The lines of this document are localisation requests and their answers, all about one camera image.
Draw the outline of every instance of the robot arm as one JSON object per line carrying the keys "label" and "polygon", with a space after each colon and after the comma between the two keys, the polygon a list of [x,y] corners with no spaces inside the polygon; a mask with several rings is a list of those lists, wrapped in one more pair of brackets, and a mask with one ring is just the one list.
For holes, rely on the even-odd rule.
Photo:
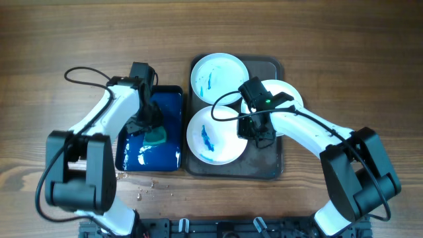
{"label": "robot arm", "polygon": [[[157,104],[149,102],[152,94],[154,69],[146,63],[134,63],[129,77],[113,77],[108,91],[98,104],[78,124],[67,132],[53,131],[47,138],[46,164],[56,152],[73,138],[58,157],[46,177],[46,201],[51,206],[92,217],[115,235],[134,232],[138,214],[116,195],[116,178],[112,143],[122,128],[129,134],[148,132],[161,125],[163,115]],[[80,136],[79,132],[104,108],[112,103]],[[68,162],[86,159],[85,171],[68,167]]]}
{"label": "robot arm", "polygon": [[[244,83],[239,91],[249,108],[255,108],[257,112],[280,109],[280,112],[252,115],[253,131],[259,135],[275,134],[269,132],[272,130],[285,134],[321,160],[330,201],[316,212],[313,219],[326,236],[341,234],[382,204],[370,176],[375,177],[386,200],[401,191],[399,179],[373,130],[363,128],[355,132],[328,122],[305,109],[290,95],[282,92],[272,96],[257,78]],[[240,129],[240,125],[239,134],[246,131]],[[334,132],[343,140],[334,136]],[[344,142],[359,151],[372,175],[364,168],[354,172],[351,162],[357,158]]]}

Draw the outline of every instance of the blue stain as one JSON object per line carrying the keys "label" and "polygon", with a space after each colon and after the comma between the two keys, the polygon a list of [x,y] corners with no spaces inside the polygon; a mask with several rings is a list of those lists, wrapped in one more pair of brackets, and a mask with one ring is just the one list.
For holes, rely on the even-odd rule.
{"label": "blue stain", "polygon": [[207,159],[207,160],[213,161],[213,159],[207,158],[207,157],[206,157],[206,156],[204,156],[203,154],[200,154],[200,156],[201,156],[201,157],[203,157],[204,159]]}
{"label": "blue stain", "polygon": [[208,89],[211,89],[212,88],[212,86],[210,86],[211,79],[212,79],[212,73],[210,73],[210,75],[209,75],[209,87],[208,87]]}
{"label": "blue stain", "polygon": [[203,137],[204,144],[210,151],[214,151],[214,145],[210,143],[210,138],[207,136],[206,127],[203,125],[203,130],[201,131],[201,136]]}

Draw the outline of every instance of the black wire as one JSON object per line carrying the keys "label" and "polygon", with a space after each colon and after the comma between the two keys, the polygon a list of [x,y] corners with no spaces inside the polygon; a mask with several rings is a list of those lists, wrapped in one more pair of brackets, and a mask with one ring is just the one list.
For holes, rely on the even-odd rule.
{"label": "black wire", "polygon": [[67,74],[77,70],[77,69],[87,69],[87,70],[91,70],[94,72],[97,72],[99,74],[101,74],[102,76],[104,76],[105,78],[107,78],[108,80],[110,80],[109,76],[105,75],[104,73],[100,72],[97,69],[93,69],[90,67],[74,67],[71,68],[69,70],[67,70],[65,72],[65,79],[71,83],[77,83],[77,84],[82,84],[82,85],[90,85],[90,86],[94,86],[94,87],[100,87],[106,91],[108,91],[109,93],[109,98],[107,100],[107,103],[103,106],[103,108],[101,108],[101,110],[93,117],[93,119],[91,119],[84,127],[82,130],[80,130],[79,132],[77,132],[72,138],[70,138],[60,149],[59,151],[53,156],[52,160],[48,163],[48,165],[46,165],[46,169],[44,170],[44,172],[41,175],[40,181],[38,181],[38,186],[35,192],[35,208],[38,212],[38,214],[40,214],[40,216],[50,222],[55,222],[55,223],[62,223],[62,222],[68,222],[68,221],[75,221],[78,219],[89,219],[92,222],[96,223],[100,228],[106,230],[109,234],[111,234],[111,236],[113,237],[117,237],[115,234],[113,234],[113,232],[107,228],[106,226],[104,226],[103,224],[101,224],[100,222],[98,222],[97,220],[94,219],[94,217],[92,216],[75,216],[72,218],[64,218],[64,219],[56,219],[56,218],[51,218],[49,216],[47,216],[42,210],[41,210],[41,205],[40,205],[40,195],[41,195],[41,188],[42,185],[48,175],[48,173],[50,172],[50,170],[52,169],[54,163],[57,161],[57,159],[59,158],[59,156],[65,151],[65,149],[67,149],[69,147],[69,145],[71,145],[73,143],[73,141],[78,138],[85,130],[87,130],[88,128],[90,128],[94,122],[107,110],[107,108],[112,104],[112,101],[114,100],[113,97],[113,92],[106,86],[104,85],[100,85],[98,83],[89,83],[89,82],[82,82],[82,81],[76,81],[76,80],[72,80],[70,79]]}
{"label": "black wire", "polygon": [[154,72],[154,75],[156,76],[156,86],[159,84],[159,75]]}
{"label": "black wire", "polygon": [[376,191],[382,201],[383,207],[385,207],[385,211],[386,211],[386,217],[383,218],[381,216],[377,216],[377,215],[373,215],[373,214],[367,214],[367,217],[370,218],[375,218],[378,219],[380,221],[389,221],[391,219],[391,209],[389,208],[388,202],[386,201],[385,196],[382,193],[381,187],[379,186],[379,183],[377,183],[375,176],[373,175],[373,173],[370,171],[369,167],[367,166],[367,164],[364,162],[364,160],[362,159],[362,157],[358,154],[358,152],[340,135],[338,134],[338,132],[336,132],[335,130],[329,128],[328,126],[326,126],[324,123],[322,123],[321,121],[319,121],[318,119],[302,113],[300,111],[298,111],[295,108],[275,108],[272,110],[262,110],[260,112],[253,112],[251,114],[246,114],[243,116],[237,116],[237,117],[233,117],[233,118],[224,118],[224,119],[220,119],[220,118],[215,118],[213,115],[213,111],[214,108],[216,106],[216,104],[224,97],[228,96],[228,95],[232,95],[234,93],[238,93],[238,91],[233,91],[230,93],[227,93],[225,95],[223,95],[222,97],[219,97],[213,104],[213,106],[211,107],[211,117],[214,120],[217,120],[218,122],[228,122],[231,120],[238,120],[241,118],[245,118],[248,116],[253,116],[253,115],[257,115],[257,114],[263,114],[263,113],[271,113],[271,112],[290,112],[290,113],[294,113],[294,114],[298,114],[300,116],[304,116],[305,118],[308,118],[310,120],[312,120],[313,122],[317,123],[319,126],[321,126],[322,128],[324,128],[325,130],[327,130],[328,132],[330,132],[332,135],[336,136],[354,155],[354,157],[363,165],[363,168],[365,169],[366,173],[369,175],[373,185],[376,187]]}

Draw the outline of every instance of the dark tray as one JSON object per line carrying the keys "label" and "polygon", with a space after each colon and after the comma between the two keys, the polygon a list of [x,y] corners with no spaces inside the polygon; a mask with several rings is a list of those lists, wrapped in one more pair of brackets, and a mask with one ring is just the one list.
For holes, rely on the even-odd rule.
{"label": "dark tray", "polygon": [[[191,62],[191,69],[196,63],[207,54],[196,56]],[[234,55],[239,58],[247,67],[250,79],[258,77],[260,80],[279,79],[282,80],[284,69],[279,61],[269,56],[244,56]],[[199,110],[210,106],[192,93],[191,80],[185,112],[185,133],[191,118]],[[241,110],[241,99],[229,107],[237,112]],[[241,156],[234,162],[226,165],[209,165],[199,160],[189,149],[186,139],[184,140],[184,168],[195,177],[214,177],[221,179],[250,179],[250,180],[273,180],[280,176],[283,170],[282,162],[282,138],[278,137],[276,142],[265,149],[257,149],[254,141],[248,141],[247,147]]]}

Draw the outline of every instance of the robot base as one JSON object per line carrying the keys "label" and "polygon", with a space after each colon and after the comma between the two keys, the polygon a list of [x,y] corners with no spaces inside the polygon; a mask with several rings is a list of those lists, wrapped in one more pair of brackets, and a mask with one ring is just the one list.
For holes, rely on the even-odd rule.
{"label": "robot base", "polygon": [[[258,232],[252,220],[192,220],[143,219],[137,227],[137,235],[127,238],[318,238],[319,232],[310,217],[265,219],[267,228]],[[81,222],[79,238],[111,237],[101,232],[95,223]],[[348,228],[338,237],[372,238],[369,218]]]}

